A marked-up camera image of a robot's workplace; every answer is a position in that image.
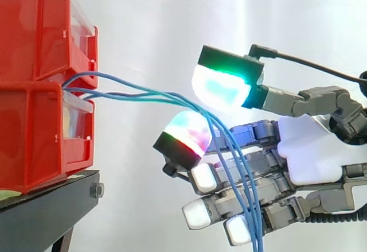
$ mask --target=red plastic drawer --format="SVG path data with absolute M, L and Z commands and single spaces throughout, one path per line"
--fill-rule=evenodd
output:
M 0 0 L 0 79 L 52 80 L 97 71 L 97 29 L 75 0 Z M 94 89 L 95 77 L 73 86 Z
M 2 82 L 0 102 L 0 190 L 28 193 L 93 164 L 93 104 L 52 82 Z

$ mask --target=white fingertip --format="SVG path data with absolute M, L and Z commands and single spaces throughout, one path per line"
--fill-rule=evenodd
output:
M 202 199 L 194 200 L 182 207 L 183 215 L 191 230 L 199 230 L 210 225 L 210 216 Z
M 191 170 L 196 188 L 206 194 L 214 191 L 218 187 L 218 182 L 214 177 L 213 171 L 208 163 L 203 163 Z
M 224 224 L 227 230 L 228 239 L 232 246 L 245 245 L 251 242 L 247 222 L 242 215 L 234 216 Z

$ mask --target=white wall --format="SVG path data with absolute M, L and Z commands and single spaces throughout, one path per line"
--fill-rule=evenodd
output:
M 258 43 L 356 76 L 366 70 L 367 0 L 79 1 L 99 27 L 102 72 L 193 100 L 191 76 L 203 44 L 245 54 Z M 266 84 L 285 90 L 335 84 L 366 102 L 358 85 L 295 64 L 269 60 L 265 72 Z M 99 87 L 124 90 L 104 80 Z M 71 251 L 251 251 L 230 248 L 220 224 L 187 229 L 181 207 L 196 196 L 163 175 L 163 158 L 151 147 L 177 112 L 97 101 L 94 168 L 106 194 L 76 226 Z M 221 117 L 229 126 L 276 118 L 256 110 Z M 265 251 L 366 251 L 366 230 L 362 223 L 296 224 L 266 236 Z

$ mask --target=metal bolt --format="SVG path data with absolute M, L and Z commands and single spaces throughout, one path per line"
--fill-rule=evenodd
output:
M 104 195 L 104 184 L 103 183 L 94 183 L 91 186 L 91 197 L 95 199 L 100 199 Z

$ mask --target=blue wire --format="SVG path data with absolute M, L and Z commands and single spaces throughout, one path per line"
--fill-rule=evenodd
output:
M 108 98 L 108 99 L 115 99 L 115 100 L 122 100 L 122 101 L 132 101 L 132 102 L 163 102 L 163 103 L 170 103 L 170 104 L 179 105 L 179 106 L 186 106 L 185 104 L 174 102 L 174 101 L 170 101 L 170 100 L 163 100 L 163 99 L 161 99 L 161 100 L 159 100 L 159 99 L 138 99 L 138 98 L 136 98 L 135 95 L 130 96 L 129 98 L 121 98 L 121 95 L 117 95 L 117 94 L 119 94 L 118 92 L 109 92 L 109 93 L 105 94 L 103 92 L 86 90 L 86 89 L 83 89 L 83 88 L 65 88 L 64 90 L 66 90 L 68 92 L 82 92 L 82 93 L 88 92 L 89 94 L 92 94 L 91 96 L 86 97 L 85 100 L 87 100 L 87 99 L 89 100 L 91 98 L 93 99 L 93 98 L 98 98 L 98 97 L 104 97 L 104 98 Z M 204 117 L 206 119 L 210 119 L 208 117 L 208 114 L 204 114 Z M 213 121 L 213 122 L 214 122 L 214 124 L 215 124 L 216 127 L 220 128 L 220 125 L 217 123 L 217 121 Z M 208 125 L 209 125 L 210 132 L 211 132 L 212 136 L 215 136 L 215 132 L 214 132 L 214 128 L 213 128 L 212 124 L 211 123 L 208 123 Z M 228 137 L 226 135 L 224 135 L 224 137 L 225 137 L 226 142 L 229 144 L 230 142 L 229 142 Z M 218 141 L 216 139 L 214 139 L 214 143 L 216 144 L 217 148 L 219 148 L 219 144 L 217 142 Z M 232 151 L 232 154 L 235 155 L 235 152 L 233 151 L 233 148 L 230 147 L 230 149 Z M 222 165 L 224 167 L 224 170 L 225 170 L 226 174 L 229 175 L 228 176 L 228 180 L 229 180 L 231 186 L 234 186 L 233 191 L 235 192 L 236 197 L 237 198 L 238 197 L 241 198 L 241 194 L 239 193 L 238 189 L 236 188 L 236 183 L 234 182 L 234 179 L 233 179 L 233 177 L 232 177 L 232 175 L 231 175 L 231 173 L 229 171 L 229 168 L 228 168 L 228 166 L 227 166 L 227 164 L 226 164 L 226 162 L 225 162 L 225 160 L 224 160 L 224 158 L 223 158 L 220 150 L 217 149 L 217 151 L 218 151 L 218 157 L 219 157 L 219 159 L 220 159 L 220 161 L 221 161 L 221 163 L 222 163 Z M 252 243 L 253 243 L 253 246 L 254 246 L 253 247 L 253 250 L 254 251 L 257 251 L 257 248 L 255 246 L 255 243 L 256 243 L 255 242 L 256 235 L 254 234 L 254 229 L 253 229 L 253 227 L 254 227 L 253 223 L 255 221 L 252 221 L 251 217 L 248 216 L 247 206 L 245 205 L 243 199 L 239 199 L 239 203 L 242 206 L 242 208 L 244 209 L 244 216 L 246 218 L 246 221 L 249 223 L 249 232 L 250 232 L 251 239 L 253 240 Z
M 143 91 L 147 91 L 147 92 L 151 92 L 153 94 L 156 94 L 156 95 L 162 95 L 162 96 L 165 96 L 165 97 L 168 97 L 168 98 L 171 98 L 172 99 L 172 96 L 168 95 L 168 94 L 165 94 L 165 93 L 162 93 L 162 92 L 159 92 L 159 91 L 156 91 L 156 90 L 152 90 L 150 88 L 146 88 L 146 87 L 142 87 L 142 86 L 139 86 L 139 85 L 136 85 L 136 84 L 132 84 L 132 83 L 129 83 L 127 81 L 124 81 L 120 78 L 117 78 L 117 77 L 114 77 L 112 75 L 108 75 L 108 74 L 104 74 L 104 73 L 101 73 L 101 72 L 82 72 L 82 73 L 79 73 L 78 75 L 75 75 L 74 77 L 70 78 L 68 81 L 66 81 L 63 86 L 67 86 L 69 83 L 73 82 L 75 79 L 77 79 L 78 77 L 82 77 L 82 76 L 100 76 L 100 77 L 104 77 L 106 79 L 110 79 L 110 80 L 113 80 L 115 82 L 118 82 L 118 83 L 121 83 L 121 84 L 124 84 L 126 86 L 129 86 L 129 87 L 132 87 L 132 88 L 136 88 L 136 89 L 140 89 L 140 90 L 143 90 Z M 189 101 L 189 105 L 190 106 L 187 106 L 187 107 L 191 107 L 191 106 L 194 106 L 196 109 L 200 109 L 200 107 L 198 107 L 198 105 L 192 103 Z M 261 212 L 260 212 L 260 204 L 259 204 L 259 201 L 258 199 L 256 200 L 256 197 L 257 197 L 257 193 L 256 193 L 256 187 L 255 187 L 255 182 L 253 181 L 253 176 L 252 176 L 252 173 L 251 171 L 248 169 L 248 165 L 244 159 L 244 156 L 237 144 L 237 142 L 235 142 L 235 139 L 233 137 L 233 135 L 230 133 L 230 131 L 227 129 L 227 127 L 225 127 L 222 122 L 213 115 L 213 117 L 222 125 L 224 131 L 226 131 L 226 133 L 230 136 L 235 148 L 237 149 L 240 157 L 241 157 L 241 160 L 244 164 L 244 167 L 245 169 L 247 170 L 247 173 L 248 173 L 248 177 L 250 179 L 250 182 L 251 182 L 251 187 L 253 188 L 253 196 L 254 196 L 254 199 L 255 199 L 255 206 L 256 206 L 256 212 L 257 212 L 257 218 L 254 220 L 255 221 L 255 224 L 257 225 L 257 235 L 258 236 L 261 236 L 262 238 L 262 222 L 261 222 Z M 253 203 L 252 203 L 252 198 L 251 196 L 247 198 L 248 201 L 249 201 L 249 204 L 250 204 L 250 210 L 252 212 L 252 207 L 253 207 Z
M 99 76 L 99 77 L 104 77 L 106 79 L 113 80 L 113 81 L 118 82 L 120 84 L 124 84 L 125 86 L 129 86 L 129 87 L 136 88 L 136 89 L 139 89 L 139 90 L 147 91 L 147 92 L 150 92 L 150 93 L 155 94 L 155 95 L 165 96 L 165 97 L 168 97 L 170 99 L 174 99 L 173 97 L 179 97 L 180 99 L 184 100 L 189 105 L 194 106 L 197 109 L 197 111 L 199 111 L 201 113 L 204 111 L 204 109 L 202 109 L 199 105 L 197 105 L 197 104 L 195 104 L 195 103 L 187 100 L 185 97 L 183 97 L 180 94 L 173 94 L 173 95 L 171 95 L 171 94 L 168 94 L 168 93 L 165 93 L 165 92 L 159 92 L 159 91 L 156 91 L 156 90 L 153 90 L 153 89 L 150 89 L 150 88 L 139 86 L 137 84 L 129 83 L 129 82 L 127 82 L 125 80 L 122 80 L 122 79 L 120 79 L 118 77 L 114 77 L 112 75 L 101 73 L 101 72 L 82 72 L 82 73 L 79 73 L 79 74 L 74 75 L 73 77 L 71 77 L 69 80 L 67 80 L 62 86 L 63 87 L 66 87 L 71 82 L 73 82 L 75 79 L 77 79 L 79 77 L 82 77 L 82 76 Z M 241 149 L 239 148 L 237 142 L 235 141 L 235 138 L 232 135 L 232 133 L 227 129 L 227 127 L 225 127 L 223 125 L 223 123 L 217 117 L 215 117 L 215 115 L 211 114 L 211 116 L 214 117 L 214 119 L 218 123 L 221 124 L 221 127 L 224 129 L 224 131 L 226 131 L 226 133 L 230 136 L 233 144 L 235 145 L 236 150 L 239 153 L 239 156 L 240 156 L 240 158 L 241 158 L 241 160 L 243 162 L 243 165 L 244 165 L 244 167 L 245 167 L 245 169 L 247 171 L 247 174 L 248 174 L 248 177 L 249 177 L 249 180 L 250 180 L 250 183 L 251 183 L 251 187 L 254 188 L 253 189 L 253 195 L 254 195 L 254 201 L 255 201 L 255 205 L 256 205 L 257 218 L 254 217 L 255 214 L 253 213 L 253 210 L 252 210 L 252 207 L 253 207 L 253 204 L 254 203 L 252 202 L 252 198 L 251 198 L 251 195 L 250 195 L 248 186 L 246 184 L 244 184 L 245 195 L 246 195 L 247 200 L 249 202 L 249 206 L 250 206 L 250 209 L 251 209 L 251 214 L 252 214 L 252 216 L 254 218 L 254 222 L 257 225 L 256 228 L 257 228 L 258 234 L 261 234 L 262 235 L 262 222 L 261 222 L 260 204 L 259 204 L 259 201 L 258 201 L 258 197 L 257 197 L 257 193 L 256 193 L 256 187 L 255 187 L 255 182 L 253 180 L 252 172 L 251 172 L 249 166 L 247 165 L 246 160 L 245 160 L 245 158 L 244 158 L 244 156 L 243 156 L 243 154 L 241 152 Z M 238 167 L 240 167 L 238 158 L 236 158 L 236 156 L 234 156 L 234 159 L 235 159 L 236 165 L 238 165 Z M 241 169 L 239 169 L 239 173 L 241 175 L 241 179 L 242 180 L 245 180 L 245 176 L 244 176 L 243 172 L 241 171 Z
M 122 84 L 124 84 L 124 85 L 127 85 L 127 86 L 130 86 L 130 87 L 132 87 L 132 88 L 137 88 L 137 89 L 140 89 L 140 90 L 144 90 L 144 91 L 147 91 L 147 92 L 149 92 L 149 94 L 137 94 L 137 95 L 128 95 L 128 97 L 130 97 L 130 100 L 132 99 L 132 97 L 141 97 L 141 96 L 152 96 L 152 95 L 161 95 L 161 96 L 165 96 L 165 97 L 168 97 L 168 98 L 171 98 L 171 99 L 175 99 L 175 98 L 173 98 L 173 97 L 177 97 L 177 98 L 180 98 L 181 100 L 183 100 L 184 102 L 185 102 L 185 104 L 182 104 L 182 102 L 180 103 L 180 104 L 176 104 L 176 105 L 181 105 L 181 106 L 186 106 L 186 107 L 190 107 L 190 108 L 194 108 L 194 110 L 196 110 L 196 111 L 198 111 L 198 112 L 200 112 L 202 115 L 204 115 L 205 116 L 205 118 L 208 120 L 208 122 L 209 122 L 209 125 L 211 126 L 211 122 L 214 122 L 214 124 L 216 125 L 216 127 L 218 128 L 218 129 L 220 129 L 220 128 L 222 128 L 222 130 L 223 131 L 225 131 L 225 133 L 230 137 L 230 139 L 231 139 L 231 141 L 232 141 L 232 143 L 233 143 L 233 145 L 234 145 L 234 147 L 235 147 L 235 149 L 238 151 L 238 153 L 239 153 L 239 155 L 240 155 L 240 158 L 241 158 L 241 160 L 242 160 L 242 162 L 243 162 L 243 165 L 244 165 L 244 167 L 245 167 L 245 169 L 247 170 L 247 173 L 248 173 L 248 177 L 249 177 L 249 179 L 250 179 L 250 182 L 251 182 L 251 187 L 252 187 L 252 194 L 253 194 L 253 198 L 254 198 L 254 201 L 255 201 L 255 208 L 256 208 L 256 213 L 257 213 L 257 217 L 254 217 L 254 213 L 253 213 L 253 202 L 252 202 L 252 198 L 251 198 L 251 194 L 249 193 L 249 190 L 248 190 L 248 187 L 247 187 L 247 185 L 246 184 L 244 184 L 244 189 L 245 189 L 245 195 L 246 195 L 246 197 L 247 197 L 247 200 L 248 200 L 248 202 L 249 202 L 249 206 L 250 206 L 250 211 L 251 211 L 251 213 L 252 213 L 252 219 L 253 219 L 253 221 L 254 221 L 254 224 L 256 225 L 256 235 L 257 235 L 257 238 L 258 238 L 258 240 L 257 240 L 257 242 L 258 242 L 258 245 L 259 245 L 259 250 L 260 251 L 262 251 L 263 250 L 263 244 L 262 244 L 262 236 L 263 236 L 263 232 L 262 232 L 262 221 L 261 221 L 261 212 L 260 212 L 260 203 L 259 203 L 259 200 L 258 200 L 258 197 L 257 197 L 257 193 L 256 193 L 256 187 L 255 187 L 255 182 L 253 181 L 253 176 L 252 176 L 252 173 L 251 173 L 251 170 L 249 169 L 249 167 L 248 167 L 248 165 L 247 165 L 247 163 L 246 163 L 246 160 L 245 160 L 245 158 L 244 158 L 244 156 L 243 156 L 243 154 L 242 154 L 242 152 L 241 152 L 241 150 L 240 150 L 240 148 L 239 148 L 239 145 L 237 144 L 237 142 L 236 142 L 236 140 L 235 140 L 235 138 L 234 138 L 234 136 L 232 135 L 232 133 L 227 129 L 227 127 L 225 127 L 224 126 L 224 124 L 215 116 L 215 115 L 213 115 L 213 114 L 211 114 L 211 113 L 209 113 L 209 112 L 207 112 L 207 111 L 205 111 L 203 108 L 201 108 L 200 106 L 198 106 L 197 104 L 194 104 L 194 103 L 192 103 L 191 101 L 189 101 L 189 100 L 187 100 L 185 97 L 183 97 L 182 95 L 180 95 L 180 94 L 175 94 L 175 93 L 172 93 L 172 92 L 170 92 L 170 93 L 163 93 L 163 92 L 159 92 L 159 91 L 155 91 L 155 90 L 152 90 L 152 89 L 149 89 L 149 88 L 145 88 L 145 87 L 141 87 L 141 86 L 138 86 L 138 85 L 135 85 L 135 84 L 131 84 L 131 83 L 129 83 L 129 82 L 126 82 L 126 81 L 124 81 L 124 80 L 122 80 L 122 79 L 119 79 L 119 78 L 116 78 L 116 77 L 114 77 L 114 76 L 111 76 L 111 75 L 108 75 L 108 74 L 104 74 L 104 73 L 100 73 L 100 72 L 83 72 L 83 73 L 80 73 L 80 74 L 78 74 L 78 75 L 75 75 L 74 77 L 72 77 L 72 78 L 70 78 L 68 81 L 66 81 L 64 84 L 63 84 L 63 87 L 65 87 L 65 86 L 67 86 L 69 83 L 71 83 L 71 82 L 73 82 L 75 79 L 77 79 L 78 77 L 81 77 L 81 76 L 89 76 L 89 75 L 94 75 L 94 76 L 101 76 L 101 77 L 105 77 L 105 78 L 107 78 L 107 79 L 110 79 L 110 80 L 114 80 L 114 81 L 116 81 L 116 82 L 119 82 L 119 83 L 122 83 Z M 91 93 L 91 90 L 81 90 L 81 89 L 79 89 L 79 91 L 80 92 L 88 92 L 88 93 Z M 117 99 L 117 100 L 122 100 L 121 99 L 121 95 L 125 95 L 125 94 L 119 94 L 119 93 L 117 93 L 117 92 L 114 92 L 114 93 L 112 93 L 112 94 L 110 94 L 110 95 L 112 95 L 113 96 L 113 94 L 115 94 L 116 96 L 117 95 L 119 95 L 120 96 L 120 98 L 119 99 L 117 99 L 116 97 L 113 97 L 113 98 L 111 98 L 111 99 Z M 154 101 L 152 101 L 152 100 L 150 100 L 150 99 L 148 99 L 148 100 L 143 100 L 142 98 L 140 98 L 138 101 L 140 101 L 140 102 L 165 102 L 165 103 L 172 103 L 172 102 L 167 102 L 167 101 L 169 101 L 169 100 L 163 100 L 163 101 L 160 101 L 159 99 L 153 99 Z M 232 152 L 232 154 L 233 154 L 233 156 L 234 156 L 234 159 L 235 160 L 237 160 L 236 161 L 236 165 L 238 166 L 238 167 L 240 167 L 240 164 L 239 164 L 239 161 L 238 161 L 238 159 L 237 159 L 237 155 L 235 154 L 235 152 L 233 151 L 233 147 L 231 146 L 231 143 L 228 141 L 228 139 L 227 139 L 227 137 L 226 137 L 226 142 L 227 142 L 227 144 L 228 144 L 228 147 L 230 148 L 230 150 L 231 150 L 231 152 Z M 220 152 L 220 150 L 218 150 L 217 149 L 217 152 L 218 152 L 218 156 L 221 156 L 221 152 Z M 226 165 L 226 163 L 225 163 L 225 161 L 223 160 L 223 167 L 224 167 L 224 169 L 225 168 L 228 168 L 227 167 L 227 165 Z M 245 179 L 244 179 L 244 175 L 243 175 L 243 172 L 241 172 L 241 169 L 239 169 L 239 172 L 240 172 L 240 174 L 242 173 L 242 177 L 241 177 L 241 179 L 242 179 L 242 181 L 245 183 L 245 182 L 247 182 Z M 244 204 L 244 202 L 243 202 L 243 200 L 242 200 L 242 198 L 241 198 L 241 196 L 239 195 L 239 193 L 237 193 L 236 194 L 236 196 L 237 196 L 237 198 L 239 199 L 239 202 L 241 203 L 241 204 Z M 245 207 L 243 207 L 244 208 L 244 215 L 245 216 L 247 216 L 247 214 L 248 214 L 248 212 L 247 212 L 247 207 L 245 206 Z M 250 221 L 251 221 L 251 219 L 249 218 L 249 217 L 247 217 L 246 218 L 246 220 L 248 221 L 248 223 L 249 223 L 249 228 L 251 228 L 252 226 L 251 226 L 251 224 L 250 224 Z
M 176 94 L 176 93 L 174 93 L 174 92 L 166 92 L 167 94 L 170 94 L 170 95 L 172 95 L 172 96 L 176 96 L 176 97 L 179 97 L 180 99 L 186 99 L 186 98 L 184 98 L 182 95 L 180 95 L 180 94 Z M 152 94 L 152 93 L 149 93 L 149 92 L 147 92 L 147 93 L 141 93 L 141 94 L 126 94 L 126 93 L 120 93 L 120 92 L 108 92 L 107 94 L 110 94 L 110 95 L 118 95 L 118 96 L 122 96 L 122 97 L 127 97 L 127 98 L 138 98 L 138 97 L 146 97 L 146 96 L 154 96 L 154 94 Z M 98 97 L 100 97 L 100 96 L 98 96 L 98 95 L 92 95 L 92 96 L 88 96 L 88 97 L 86 97 L 86 98 L 84 98 L 84 100 L 91 100 L 91 99 L 94 99 L 94 98 L 98 98 Z M 214 115 L 212 115 L 217 121 L 219 121 L 219 122 L 221 122 L 217 117 L 215 117 Z M 234 155 L 235 153 L 234 153 L 234 151 L 233 151 L 233 147 L 231 146 L 231 144 L 230 144 L 230 142 L 228 142 L 228 140 L 226 141 L 226 143 L 227 143 L 227 145 L 228 145 L 228 148 L 230 148 L 230 150 L 231 150 L 231 152 L 232 152 L 232 155 Z M 240 164 L 239 164 L 239 162 L 238 161 L 236 161 L 236 165 L 238 166 L 238 167 L 240 167 Z M 242 179 L 242 181 L 243 182 L 246 182 L 245 181 L 245 178 L 244 178 L 244 175 L 243 175 L 243 173 L 240 173 L 240 176 L 241 176 L 241 179 Z M 257 197 L 256 197 L 256 194 L 255 195 L 253 195 L 254 196 L 254 201 L 258 201 L 258 199 L 257 199 Z M 255 215 L 254 215 L 254 213 L 253 213 L 253 211 L 251 211 L 251 214 L 252 214 L 252 219 L 253 220 L 255 220 Z M 257 218 L 258 218 L 258 220 L 261 220 L 261 216 L 259 216 L 259 210 L 258 209 L 256 209 L 256 214 L 257 214 Z M 257 234 L 258 235 L 262 235 L 262 228 L 257 228 Z

